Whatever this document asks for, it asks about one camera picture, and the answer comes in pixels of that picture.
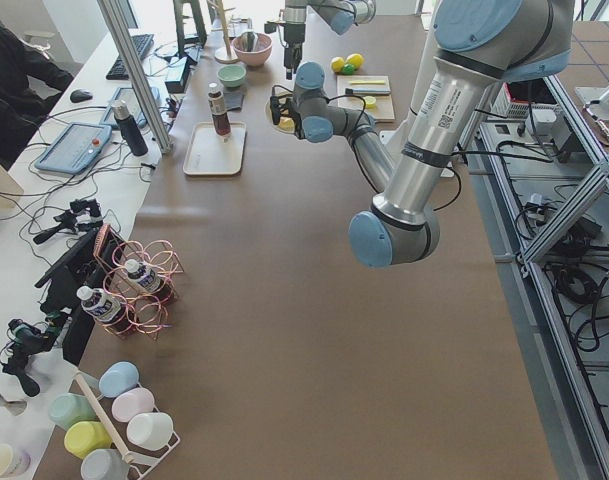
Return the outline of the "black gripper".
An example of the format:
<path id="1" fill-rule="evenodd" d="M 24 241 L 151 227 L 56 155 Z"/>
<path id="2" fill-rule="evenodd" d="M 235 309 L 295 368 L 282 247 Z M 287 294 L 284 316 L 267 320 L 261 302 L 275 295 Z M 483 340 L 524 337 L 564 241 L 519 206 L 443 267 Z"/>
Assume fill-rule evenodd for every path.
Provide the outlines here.
<path id="1" fill-rule="evenodd" d="M 286 22 L 283 27 L 283 40 L 285 42 L 284 62 L 299 63 L 304 43 L 304 24 Z M 285 65 L 285 75 L 287 80 L 292 80 L 293 70 L 290 65 Z"/>
<path id="2" fill-rule="evenodd" d="M 293 135 L 298 139 L 303 139 L 302 119 L 299 112 L 295 109 L 292 96 L 286 94 L 272 95 L 269 103 L 273 114 L 273 122 L 277 124 L 281 116 L 292 118 L 295 121 L 295 133 Z"/>

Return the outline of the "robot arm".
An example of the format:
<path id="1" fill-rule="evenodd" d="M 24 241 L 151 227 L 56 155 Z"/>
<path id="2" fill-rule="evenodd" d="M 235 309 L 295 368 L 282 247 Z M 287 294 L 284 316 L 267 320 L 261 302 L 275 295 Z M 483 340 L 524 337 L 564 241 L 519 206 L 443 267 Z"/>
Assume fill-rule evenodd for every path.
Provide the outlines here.
<path id="1" fill-rule="evenodd" d="M 308 8 L 316 12 L 337 35 L 345 34 L 353 25 L 369 23 L 376 14 L 376 2 L 371 0 L 285 1 L 278 18 L 265 22 L 264 32 L 280 34 L 284 49 L 283 66 L 288 80 L 297 73 L 303 58 Z"/>
<path id="2" fill-rule="evenodd" d="M 322 67 L 302 58 L 306 18 L 316 11 L 337 33 L 371 21 L 372 1 L 288 1 L 280 23 L 293 81 L 287 115 L 297 137 L 350 144 L 375 196 L 350 222 L 355 257 L 369 267 L 411 263 L 436 248 L 440 229 L 429 197 L 484 92 L 500 82 L 540 79 L 570 58 L 570 1 L 443 1 L 433 16 L 413 95 L 417 114 L 398 154 L 362 110 L 333 106 Z"/>

